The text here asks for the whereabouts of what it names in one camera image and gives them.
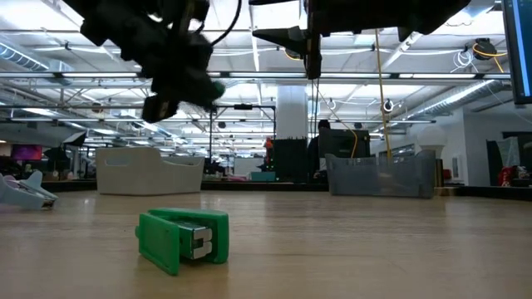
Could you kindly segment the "translucent grey plastic bin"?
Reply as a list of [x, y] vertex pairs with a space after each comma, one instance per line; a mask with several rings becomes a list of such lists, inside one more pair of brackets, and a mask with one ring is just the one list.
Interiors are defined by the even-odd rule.
[[388, 159], [325, 155], [329, 193], [430, 199], [434, 195], [436, 152]]

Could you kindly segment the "magenta lit display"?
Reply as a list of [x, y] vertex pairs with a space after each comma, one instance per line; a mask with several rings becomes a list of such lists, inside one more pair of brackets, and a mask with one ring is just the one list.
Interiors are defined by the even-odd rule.
[[12, 145], [11, 157], [15, 160], [41, 160], [40, 145]]

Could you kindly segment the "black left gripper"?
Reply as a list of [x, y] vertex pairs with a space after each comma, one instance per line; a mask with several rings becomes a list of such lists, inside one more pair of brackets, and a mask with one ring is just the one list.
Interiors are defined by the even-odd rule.
[[83, 22], [80, 33], [97, 46], [106, 41], [121, 49], [121, 59], [141, 66], [153, 94], [141, 118], [159, 122], [175, 115], [181, 102], [212, 110], [216, 85], [207, 68], [213, 46], [189, 30], [203, 21], [209, 0], [63, 0]]

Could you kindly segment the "white panel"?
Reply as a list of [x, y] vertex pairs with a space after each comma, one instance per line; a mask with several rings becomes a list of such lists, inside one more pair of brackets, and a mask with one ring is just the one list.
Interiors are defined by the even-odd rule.
[[264, 164], [263, 158], [236, 157], [234, 159], [234, 175], [250, 180], [252, 173], [262, 171], [261, 167], [263, 164]]

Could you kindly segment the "white plastic bin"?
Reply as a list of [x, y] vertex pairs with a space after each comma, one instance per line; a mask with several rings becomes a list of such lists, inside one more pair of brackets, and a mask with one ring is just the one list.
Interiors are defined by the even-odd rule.
[[150, 147], [100, 148], [96, 151], [99, 194], [158, 196], [200, 191], [204, 158], [163, 157]]

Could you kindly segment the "white round column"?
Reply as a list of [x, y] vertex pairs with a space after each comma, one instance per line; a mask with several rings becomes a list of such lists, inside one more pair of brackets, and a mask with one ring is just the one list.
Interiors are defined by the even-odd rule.
[[279, 85], [276, 100], [276, 132], [279, 139], [308, 137], [306, 86]]

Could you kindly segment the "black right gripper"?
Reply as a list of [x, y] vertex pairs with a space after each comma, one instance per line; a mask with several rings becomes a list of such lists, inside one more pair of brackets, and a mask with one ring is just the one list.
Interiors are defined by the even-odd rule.
[[[249, 0], [272, 5], [302, 0]], [[337, 32], [359, 33], [396, 27], [400, 41], [413, 32], [428, 35], [470, 4], [471, 0], [305, 0], [307, 30], [300, 27], [259, 29], [254, 37], [305, 54], [307, 78], [321, 76], [320, 39]]]

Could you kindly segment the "black monitor back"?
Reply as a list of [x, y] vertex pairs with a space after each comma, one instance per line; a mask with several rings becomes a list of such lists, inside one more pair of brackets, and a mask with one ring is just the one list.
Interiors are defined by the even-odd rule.
[[332, 130], [322, 128], [318, 137], [318, 154], [324, 158], [332, 154], [338, 158], [367, 158], [370, 153], [370, 135], [367, 130]]

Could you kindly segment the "black softbox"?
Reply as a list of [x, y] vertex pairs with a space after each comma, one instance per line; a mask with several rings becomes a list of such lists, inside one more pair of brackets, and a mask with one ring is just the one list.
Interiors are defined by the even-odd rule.
[[86, 131], [78, 132], [78, 133], [75, 133], [67, 137], [65, 140], [62, 141], [62, 144], [69, 145], [69, 146], [75, 146], [75, 147], [81, 147], [84, 145], [86, 137], [87, 137]]

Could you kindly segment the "black cabinet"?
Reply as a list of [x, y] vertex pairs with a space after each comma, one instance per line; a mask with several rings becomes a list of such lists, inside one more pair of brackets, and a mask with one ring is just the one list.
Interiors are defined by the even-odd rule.
[[273, 142], [273, 162], [276, 177], [281, 182], [306, 183], [308, 154], [306, 139], [276, 139]]

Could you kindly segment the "black aluminium table frame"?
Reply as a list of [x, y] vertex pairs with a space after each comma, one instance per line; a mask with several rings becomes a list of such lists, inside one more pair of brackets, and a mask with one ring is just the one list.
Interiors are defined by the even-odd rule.
[[[95, 180], [45, 181], [42, 187], [53, 193], [96, 190]], [[290, 183], [254, 183], [254, 182], [217, 182], [207, 181], [201, 184], [202, 190], [215, 191], [266, 191], [266, 192], [325, 192], [325, 184]], [[521, 187], [475, 187], [451, 186], [435, 188], [435, 195], [478, 197], [490, 199], [509, 199], [532, 202], [532, 188]]]

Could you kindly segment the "computer monitor blue screen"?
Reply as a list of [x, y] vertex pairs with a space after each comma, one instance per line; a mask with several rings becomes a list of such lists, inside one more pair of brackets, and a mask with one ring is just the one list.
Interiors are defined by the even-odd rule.
[[532, 105], [532, 0], [501, 0], [516, 105]]

